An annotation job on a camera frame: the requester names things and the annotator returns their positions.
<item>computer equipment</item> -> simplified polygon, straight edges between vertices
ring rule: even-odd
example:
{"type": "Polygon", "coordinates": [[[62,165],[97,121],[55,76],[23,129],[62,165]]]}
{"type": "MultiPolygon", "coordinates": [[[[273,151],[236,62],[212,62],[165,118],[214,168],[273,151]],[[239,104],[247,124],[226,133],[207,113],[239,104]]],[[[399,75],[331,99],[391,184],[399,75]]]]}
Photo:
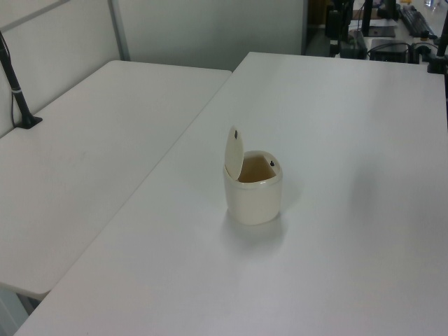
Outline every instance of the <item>computer equipment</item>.
{"type": "Polygon", "coordinates": [[[371,61],[406,63],[407,45],[404,41],[375,39],[370,49],[371,61]]]}
{"type": "Polygon", "coordinates": [[[350,31],[347,42],[341,41],[339,55],[341,58],[365,60],[367,47],[365,46],[363,33],[360,30],[350,31]]]}
{"type": "MultiPolygon", "coordinates": [[[[391,17],[396,11],[396,0],[385,0],[384,10],[386,13],[390,13],[391,17]]],[[[394,27],[371,27],[370,17],[372,16],[373,0],[365,0],[364,2],[364,15],[363,25],[361,31],[364,37],[395,37],[394,27]]]]}
{"type": "Polygon", "coordinates": [[[377,15],[383,19],[398,20],[397,0],[384,0],[378,8],[377,15]]]}
{"type": "Polygon", "coordinates": [[[364,60],[367,56],[364,38],[360,31],[349,32],[353,17],[354,0],[336,1],[328,11],[325,35],[330,38],[330,56],[364,60]]]}
{"type": "Polygon", "coordinates": [[[429,32],[429,38],[435,39],[437,36],[429,27],[425,17],[413,6],[405,6],[400,10],[401,20],[405,23],[409,34],[413,37],[421,37],[422,34],[429,32]]]}

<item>keyboard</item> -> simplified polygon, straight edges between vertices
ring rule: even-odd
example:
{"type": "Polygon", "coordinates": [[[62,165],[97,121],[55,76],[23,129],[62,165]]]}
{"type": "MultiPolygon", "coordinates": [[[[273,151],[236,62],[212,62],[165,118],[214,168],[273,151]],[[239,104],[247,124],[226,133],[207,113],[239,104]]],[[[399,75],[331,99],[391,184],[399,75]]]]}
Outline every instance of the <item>keyboard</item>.
{"type": "Polygon", "coordinates": [[[429,27],[429,24],[423,15],[412,8],[401,8],[401,20],[405,23],[407,30],[413,37],[421,37],[421,33],[429,32],[429,38],[435,39],[434,31],[429,27]]]}

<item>white wall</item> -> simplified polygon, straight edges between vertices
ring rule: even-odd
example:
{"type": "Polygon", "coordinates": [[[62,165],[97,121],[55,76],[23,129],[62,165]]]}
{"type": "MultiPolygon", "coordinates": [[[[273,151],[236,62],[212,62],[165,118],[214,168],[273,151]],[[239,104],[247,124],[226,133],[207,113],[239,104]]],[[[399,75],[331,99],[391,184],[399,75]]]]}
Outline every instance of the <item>white wall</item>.
{"type": "MultiPolygon", "coordinates": [[[[70,0],[3,35],[32,113],[120,59],[107,0],[70,0]]],[[[10,103],[11,89],[0,69],[0,137],[12,128],[10,103]]]]}
{"type": "Polygon", "coordinates": [[[114,4],[132,61],[233,71],[249,51],[302,53],[307,0],[114,0],[114,4]]]}

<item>cable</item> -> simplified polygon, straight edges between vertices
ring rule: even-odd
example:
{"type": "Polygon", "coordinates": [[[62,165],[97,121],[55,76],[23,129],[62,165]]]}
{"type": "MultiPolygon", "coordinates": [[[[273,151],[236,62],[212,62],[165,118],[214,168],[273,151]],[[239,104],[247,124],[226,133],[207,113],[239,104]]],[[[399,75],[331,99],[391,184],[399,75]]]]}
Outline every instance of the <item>cable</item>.
{"type": "Polygon", "coordinates": [[[369,51],[367,51],[367,55],[370,55],[370,53],[372,51],[376,51],[376,50],[387,48],[387,47],[391,47],[391,46],[407,46],[406,52],[409,50],[409,48],[411,48],[411,45],[409,45],[409,44],[407,44],[405,42],[386,43],[386,44],[378,45],[377,47],[374,47],[374,48],[370,49],[369,51]]]}
{"type": "Polygon", "coordinates": [[[365,5],[365,1],[364,1],[363,5],[361,6],[361,8],[359,8],[359,11],[358,11],[358,28],[357,28],[358,32],[359,32],[359,22],[361,21],[361,11],[363,10],[364,5],[365,5]]]}
{"type": "Polygon", "coordinates": [[[435,49],[439,50],[439,48],[436,45],[433,45],[431,43],[428,42],[418,42],[418,43],[414,43],[414,45],[416,46],[417,44],[427,44],[428,46],[434,47],[435,49]]]}
{"type": "MultiPolygon", "coordinates": [[[[0,31],[0,40],[5,46],[6,53],[8,54],[8,59],[11,61],[11,54],[9,53],[8,44],[5,41],[5,38],[3,37],[3,34],[0,31]]],[[[15,122],[14,122],[14,94],[13,91],[11,91],[11,122],[13,124],[13,127],[15,128],[15,122]]]]}
{"type": "Polygon", "coordinates": [[[6,53],[8,54],[9,60],[11,61],[11,54],[9,53],[8,45],[6,44],[5,38],[3,37],[3,34],[1,33],[1,31],[0,31],[0,39],[1,39],[1,42],[3,43],[3,45],[5,46],[6,53]]]}
{"type": "Polygon", "coordinates": [[[11,93],[11,122],[13,123],[13,128],[15,128],[14,122],[14,94],[11,93]]]}

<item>white table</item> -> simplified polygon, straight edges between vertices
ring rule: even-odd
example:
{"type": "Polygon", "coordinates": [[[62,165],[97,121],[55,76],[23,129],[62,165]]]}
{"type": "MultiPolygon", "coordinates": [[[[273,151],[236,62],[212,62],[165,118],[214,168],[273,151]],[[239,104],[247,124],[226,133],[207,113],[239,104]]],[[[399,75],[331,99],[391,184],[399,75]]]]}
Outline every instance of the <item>white table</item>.
{"type": "MultiPolygon", "coordinates": [[[[359,9],[364,4],[363,0],[355,0],[353,8],[359,9]]],[[[440,37],[442,34],[443,24],[445,23],[445,17],[447,15],[448,11],[448,3],[445,2],[445,0],[441,0],[440,5],[435,7],[434,9],[430,9],[424,5],[424,0],[416,0],[411,3],[421,14],[425,17],[427,23],[429,26],[433,29],[435,34],[440,37]]],[[[395,37],[379,37],[379,38],[372,38],[372,37],[366,37],[364,38],[365,44],[367,49],[371,49],[372,41],[374,39],[385,39],[385,40],[399,40],[404,41],[408,44],[413,43],[420,43],[420,42],[427,42],[429,44],[433,44],[433,40],[427,40],[427,41],[421,41],[420,38],[414,38],[410,36],[409,30],[407,30],[404,22],[399,19],[397,22],[398,26],[395,28],[395,37]]],[[[431,48],[433,50],[433,53],[436,53],[437,50],[435,48],[431,48]]]]}
{"type": "Polygon", "coordinates": [[[443,84],[250,53],[17,336],[446,335],[443,84]],[[231,125],[282,164],[271,223],[226,212],[231,125]]]}
{"type": "Polygon", "coordinates": [[[229,75],[110,62],[0,139],[0,286],[43,298],[229,75]]]}

